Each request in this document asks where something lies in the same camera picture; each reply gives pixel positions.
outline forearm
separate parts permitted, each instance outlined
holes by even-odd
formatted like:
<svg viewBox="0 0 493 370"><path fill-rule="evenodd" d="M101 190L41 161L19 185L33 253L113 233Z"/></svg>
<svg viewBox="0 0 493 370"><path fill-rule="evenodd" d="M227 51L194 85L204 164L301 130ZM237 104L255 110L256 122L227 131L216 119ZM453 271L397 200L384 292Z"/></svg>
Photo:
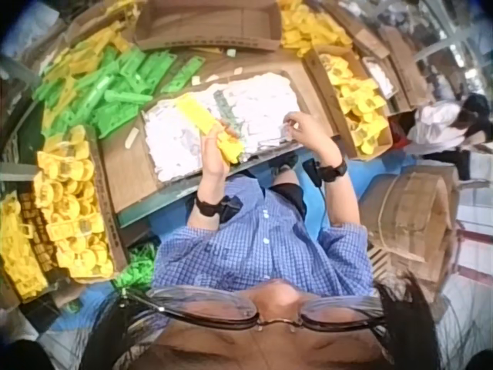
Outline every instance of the forearm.
<svg viewBox="0 0 493 370"><path fill-rule="evenodd" d="M337 167L342 163L343 157L339 149L330 148L325 153L319 153L322 166ZM353 184L346 173L338 177L332 183L325 183L325 201L330 223L334 226L350 223L360 223L360 211L357 205L356 193Z"/></svg>
<svg viewBox="0 0 493 370"><path fill-rule="evenodd" d="M197 197L200 201L208 204L218 204L224 198L225 179L207 179L202 178L197 191ZM197 205L193 205L192 213L187 222L188 227L203 230L216 231L219 229L219 214L212 217L204 216L200 213Z"/></svg>

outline floor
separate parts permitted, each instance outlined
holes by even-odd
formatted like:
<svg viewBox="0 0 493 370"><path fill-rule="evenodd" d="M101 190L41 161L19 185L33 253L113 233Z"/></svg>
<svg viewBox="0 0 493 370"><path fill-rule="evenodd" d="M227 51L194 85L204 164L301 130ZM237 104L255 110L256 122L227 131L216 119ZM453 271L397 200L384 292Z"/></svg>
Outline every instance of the floor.
<svg viewBox="0 0 493 370"><path fill-rule="evenodd" d="M310 158L306 150L299 150L300 161L296 172L300 178L300 184L304 189L304 200L307 203L307 229L312 237L316 237L320 228L320 221L324 217L324 203L317 188L311 183L309 177L301 168L301 162ZM353 181L357 196L360 197L366 190L371 180L382 173L400 173L402 166L413 164L413 160L406 158L400 152L388 153L381 159L370 162L349 162L349 174ZM267 165L260 165L251 172L259 179L260 183L267 187L272 181ZM177 201L163 210L153 214L149 221L153 231L160 237L169 235L171 231L186 222L185 200ZM493 253L493 246L488 249ZM485 254L483 250L477 251L466 247L461 253L460 263L467 266L485 264L488 257L493 254ZM43 335L40 342L48 353L55 359L59 369L69 369L73 363L75 349L68 345L75 343L81 331L87 331L91 323L91 312L111 290L109 284L96 284L91 286L82 296L84 308L77 315L63 315L52 327L52 330ZM483 348L493 347L493 288L459 274L451 277L444 287L444 295L450 300L451 307L441 320L438 333L444 343L444 353L461 353L458 348L464 346L464 358ZM450 358L450 368L461 368L461 356Z"/></svg>

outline person's left hand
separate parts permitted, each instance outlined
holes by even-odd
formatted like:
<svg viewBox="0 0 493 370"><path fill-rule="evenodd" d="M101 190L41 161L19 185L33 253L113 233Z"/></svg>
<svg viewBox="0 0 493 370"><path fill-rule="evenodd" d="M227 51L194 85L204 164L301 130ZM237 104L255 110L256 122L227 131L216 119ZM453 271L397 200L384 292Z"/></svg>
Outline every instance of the person's left hand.
<svg viewBox="0 0 493 370"><path fill-rule="evenodd" d="M217 146L217 136L223 131L224 128L217 124L206 136L201 135L200 137L204 180L224 181L230 171L230 164L224 160L223 154Z"/></svg>

